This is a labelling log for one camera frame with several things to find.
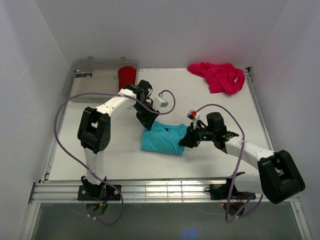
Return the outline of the cyan t shirt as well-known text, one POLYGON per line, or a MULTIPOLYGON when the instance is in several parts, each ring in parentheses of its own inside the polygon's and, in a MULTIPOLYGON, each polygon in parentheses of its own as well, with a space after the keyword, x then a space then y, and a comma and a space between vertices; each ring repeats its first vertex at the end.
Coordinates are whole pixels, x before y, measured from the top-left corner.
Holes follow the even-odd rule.
POLYGON ((179 145, 180 140, 186 135, 185 124, 167 125, 155 121, 151 130, 142 131, 141 150, 160 154, 182 156, 184 147, 179 145))

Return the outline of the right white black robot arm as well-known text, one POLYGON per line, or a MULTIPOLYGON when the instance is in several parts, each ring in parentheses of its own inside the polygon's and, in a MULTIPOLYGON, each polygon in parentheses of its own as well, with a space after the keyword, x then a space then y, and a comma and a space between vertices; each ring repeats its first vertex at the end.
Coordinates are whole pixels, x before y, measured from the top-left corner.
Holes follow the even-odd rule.
POLYGON ((192 149, 201 142, 213 142, 218 150, 239 157, 258 171, 257 174, 237 172, 235 177, 229 176, 224 186, 216 190, 217 194, 225 190, 232 199, 243 193, 260 194, 271 203, 279 204, 305 190, 306 184, 289 152, 275 152, 244 141, 237 133, 227 130, 219 112, 207 114, 207 124, 203 124, 194 110, 187 117, 192 122, 180 146, 192 149))

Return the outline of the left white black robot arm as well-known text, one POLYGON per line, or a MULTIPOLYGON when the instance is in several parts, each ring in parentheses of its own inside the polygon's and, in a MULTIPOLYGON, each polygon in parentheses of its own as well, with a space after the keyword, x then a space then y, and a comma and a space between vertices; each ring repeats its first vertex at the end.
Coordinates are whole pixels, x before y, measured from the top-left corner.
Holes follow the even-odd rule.
POLYGON ((153 88, 148 81, 141 80, 137 85, 126 84, 118 94, 107 102, 84 109, 77 133, 85 153, 85 164, 89 168, 81 177, 88 193, 100 200, 106 195, 106 187, 101 180, 104 173, 104 150, 111 140, 111 123, 128 108, 136 110, 136 117, 148 131, 158 116, 158 110, 147 99, 153 88))

